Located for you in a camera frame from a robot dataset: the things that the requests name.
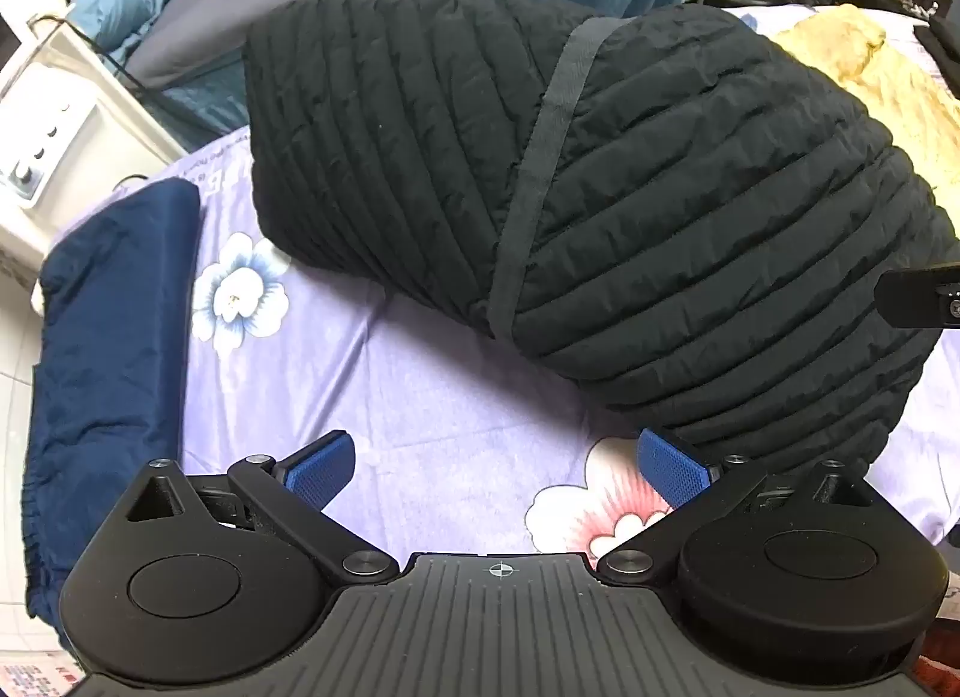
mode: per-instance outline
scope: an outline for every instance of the ribbed black plate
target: ribbed black plate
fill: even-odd
[[[842,690],[922,697],[904,675]],[[794,697],[695,648],[659,598],[598,582],[572,555],[421,556],[344,591],[298,651],[238,681],[152,692],[88,678],[75,697]]]

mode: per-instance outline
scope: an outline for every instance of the rolled puffer jacket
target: rolled puffer jacket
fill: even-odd
[[[938,339],[872,289],[956,258],[947,214],[859,101],[724,11],[299,0],[245,62],[278,247],[709,460],[865,469]]]

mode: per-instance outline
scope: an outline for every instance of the gray elastic strap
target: gray elastic strap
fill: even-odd
[[[517,169],[517,186],[496,247],[487,321],[493,335],[503,342],[512,343],[517,299],[520,299],[536,224],[553,182],[573,110],[584,91],[584,82],[600,44],[626,22],[630,20],[594,17],[574,29],[544,93],[533,133]]]

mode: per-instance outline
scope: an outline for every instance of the blue blanket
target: blue blanket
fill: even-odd
[[[88,219],[40,272],[23,486],[27,610],[61,639],[59,592],[83,548],[148,460],[179,457],[199,238],[197,187],[163,180]]]
[[[147,35],[170,0],[73,0],[67,18],[120,65]],[[107,67],[115,71],[110,62]]]

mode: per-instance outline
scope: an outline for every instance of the round black disc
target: round black disc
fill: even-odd
[[[719,641],[835,662],[909,646],[936,614],[947,569],[889,510],[788,505],[699,529],[683,545],[678,585]]]
[[[64,592],[61,617],[70,638],[83,642],[89,669],[141,684],[208,684],[267,665],[304,638],[325,601],[309,558],[212,519],[202,534],[205,545],[192,553],[136,570],[107,552],[85,564],[98,580]],[[199,540],[184,536],[184,550]],[[176,547],[176,537],[167,543]]]
[[[130,598],[160,618],[196,618],[219,611],[240,590],[240,573],[229,561],[202,554],[160,558],[130,582]]]

